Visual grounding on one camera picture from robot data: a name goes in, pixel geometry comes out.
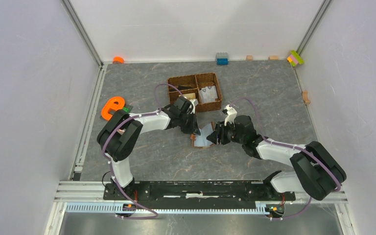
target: marble floor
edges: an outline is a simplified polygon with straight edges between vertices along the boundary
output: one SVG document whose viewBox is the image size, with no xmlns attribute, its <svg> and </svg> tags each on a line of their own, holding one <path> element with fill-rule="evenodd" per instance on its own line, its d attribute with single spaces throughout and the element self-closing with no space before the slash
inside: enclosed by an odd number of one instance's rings
<svg viewBox="0 0 376 235">
<path fill-rule="evenodd" d="M 227 66 L 215 62 L 114 64 L 106 70 L 80 180 L 100 181 L 109 171 L 96 137 L 106 124 L 101 109 L 111 97 L 122 96 L 133 106 L 132 113 L 151 112 L 157 109 L 153 90 L 158 83 L 169 77 L 206 72 L 217 74 L 222 107 L 243 96 L 254 101 L 266 136 L 296 144 L 315 140 L 296 74 L 287 61 L 231 61 Z M 158 88 L 158 97 L 162 106 L 169 103 L 167 87 Z M 235 108 L 239 115 L 251 116 L 258 130 L 253 109 L 246 101 Z M 197 119 L 201 127 L 224 120 L 224 114 L 198 113 Z M 193 148 L 189 135 L 179 128 L 141 134 L 129 157 L 136 180 L 258 180 L 276 170 L 292 170 L 277 162 L 250 158 L 238 143 Z"/>
</svg>

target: orange toy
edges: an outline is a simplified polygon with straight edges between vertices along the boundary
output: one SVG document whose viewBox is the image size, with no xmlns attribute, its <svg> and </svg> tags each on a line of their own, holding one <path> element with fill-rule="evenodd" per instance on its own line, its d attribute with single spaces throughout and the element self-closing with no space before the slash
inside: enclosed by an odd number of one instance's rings
<svg viewBox="0 0 376 235">
<path fill-rule="evenodd" d="M 113 64 L 123 64 L 123 63 L 124 63 L 124 60 L 122 57 L 116 56 L 115 58 L 113 58 Z"/>
<path fill-rule="evenodd" d="M 110 111 L 117 111 L 124 107 L 124 99 L 120 96 L 115 96 L 107 101 L 106 105 L 101 110 L 101 116 L 106 119 L 107 121 L 112 118 L 112 114 Z"/>
</svg>

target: gray floor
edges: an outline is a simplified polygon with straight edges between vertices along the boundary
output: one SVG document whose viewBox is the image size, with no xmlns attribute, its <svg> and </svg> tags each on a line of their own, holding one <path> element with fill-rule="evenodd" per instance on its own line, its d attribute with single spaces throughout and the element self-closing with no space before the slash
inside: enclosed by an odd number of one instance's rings
<svg viewBox="0 0 376 235">
<path fill-rule="evenodd" d="M 169 77 L 205 72 L 217 74 L 223 107 L 242 96 L 256 103 L 267 136 L 289 143 L 315 139 L 296 74 L 287 61 L 231 61 L 227 66 L 217 66 L 215 62 L 109 65 L 81 180 L 100 181 L 109 170 L 96 137 L 106 123 L 100 117 L 101 109 L 111 97 L 122 96 L 134 106 L 132 113 L 151 112 L 157 109 L 153 89 L 158 83 Z M 158 96 L 162 106 L 169 103 L 166 87 L 158 89 Z M 250 115 L 258 127 L 246 101 L 235 108 L 239 115 Z M 221 111 L 198 114 L 200 127 L 221 120 Z M 277 162 L 250 158 L 237 143 L 193 148 L 189 135 L 182 134 L 179 128 L 140 135 L 130 155 L 130 165 L 136 180 L 264 179 L 276 170 L 291 170 Z"/>
<path fill-rule="evenodd" d="M 303 205 L 287 205 L 286 215 Z M 334 205 L 311 205 L 303 214 L 283 221 L 263 215 L 161 214 L 158 219 L 129 221 L 106 213 L 66 213 L 61 235 L 342 235 Z"/>
</svg>

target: orange object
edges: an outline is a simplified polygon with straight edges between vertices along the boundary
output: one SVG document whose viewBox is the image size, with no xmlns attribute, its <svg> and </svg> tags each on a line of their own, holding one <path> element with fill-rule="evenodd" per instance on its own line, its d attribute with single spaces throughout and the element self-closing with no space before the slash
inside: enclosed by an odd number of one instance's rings
<svg viewBox="0 0 376 235">
<path fill-rule="evenodd" d="M 108 121 L 113 116 L 112 114 L 110 114 L 112 110 L 117 111 L 119 109 L 122 109 L 123 107 L 124 99 L 122 97 L 112 97 L 111 99 L 109 99 L 109 101 L 107 101 L 106 105 L 104 105 L 103 109 L 101 110 L 101 116 Z"/>
<path fill-rule="evenodd" d="M 310 104 L 310 100 L 307 98 L 307 91 L 302 92 L 302 99 L 304 99 L 305 105 Z"/>
<path fill-rule="evenodd" d="M 271 55 L 269 56 L 269 60 L 279 60 L 279 57 L 277 55 Z"/>
<path fill-rule="evenodd" d="M 113 64 L 123 64 L 123 63 L 124 63 L 124 60 L 122 57 L 116 56 L 115 58 L 113 58 Z"/>
</svg>

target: black cable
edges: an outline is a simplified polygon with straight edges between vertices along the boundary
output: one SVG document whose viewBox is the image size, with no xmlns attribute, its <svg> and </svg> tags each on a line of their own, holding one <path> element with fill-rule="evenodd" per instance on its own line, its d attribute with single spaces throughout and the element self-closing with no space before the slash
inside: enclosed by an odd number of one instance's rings
<svg viewBox="0 0 376 235">
<path fill-rule="evenodd" d="M 106 173 L 104 173 L 103 177 L 101 177 L 101 183 L 103 184 L 104 187 L 106 187 L 106 185 L 104 184 L 104 177 L 107 175 L 107 173 L 109 173 L 110 171 L 107 171 Z"/>
</svg>

